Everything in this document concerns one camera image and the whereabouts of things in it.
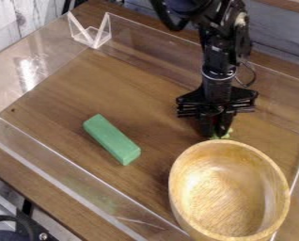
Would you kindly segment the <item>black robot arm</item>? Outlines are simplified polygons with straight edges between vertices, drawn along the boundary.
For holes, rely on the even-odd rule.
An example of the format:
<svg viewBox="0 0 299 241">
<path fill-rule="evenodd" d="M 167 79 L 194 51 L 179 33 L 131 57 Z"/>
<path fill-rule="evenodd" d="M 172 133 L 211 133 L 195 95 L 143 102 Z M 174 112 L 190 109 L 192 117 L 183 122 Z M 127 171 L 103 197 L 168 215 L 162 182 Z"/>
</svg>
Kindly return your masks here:
<svg viewBox="0 0 299 241">
<path fill-rule="evenodd" d="M 223 137 L 239 113 L 255 109 L 259 93 L 238 78 L 253 43 L 243 0 L 150 0 L 172 31 L 196 26 L 203 48 L 203 83 L 176 99 L 178 116 L 199 120 L 204 137 Z"/>
</svg>

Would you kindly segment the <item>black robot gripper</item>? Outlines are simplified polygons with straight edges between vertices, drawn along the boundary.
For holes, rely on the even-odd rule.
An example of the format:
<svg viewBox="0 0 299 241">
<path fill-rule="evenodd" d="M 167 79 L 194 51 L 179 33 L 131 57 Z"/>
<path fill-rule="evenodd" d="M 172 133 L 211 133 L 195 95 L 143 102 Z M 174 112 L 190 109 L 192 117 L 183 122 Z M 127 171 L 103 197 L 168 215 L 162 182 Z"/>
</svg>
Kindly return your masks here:
<svg viewBox="0 0 299 241">
<path fill-rule="evenodd" d="M 216 74 L 203 71 L 203 83 L 191 92 L 176 98 L 178 116 L 199 118 L 204 137 L 223 137 L 231 127 L 235 114 L 253 112 L 259 93 L 232 86 L 236 72 Z"/>
</svg>

